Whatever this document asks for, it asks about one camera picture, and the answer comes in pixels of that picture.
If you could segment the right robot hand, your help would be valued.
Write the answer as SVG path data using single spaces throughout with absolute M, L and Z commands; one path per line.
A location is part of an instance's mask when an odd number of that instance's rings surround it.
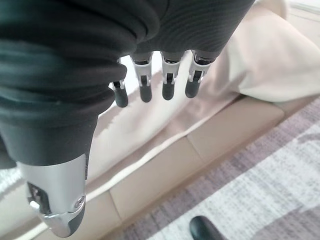
M 128 104 L 130 56 L 149 102 L 154 51 L 162 96 L 174 95 L 185 51 L 193 59 L 185 95 L 194 98 L 251 0 L 3 0 L 0 3 L 0 167 L 18 167 L 27 200 L 60 238 L 80 226 L 98 116 Z

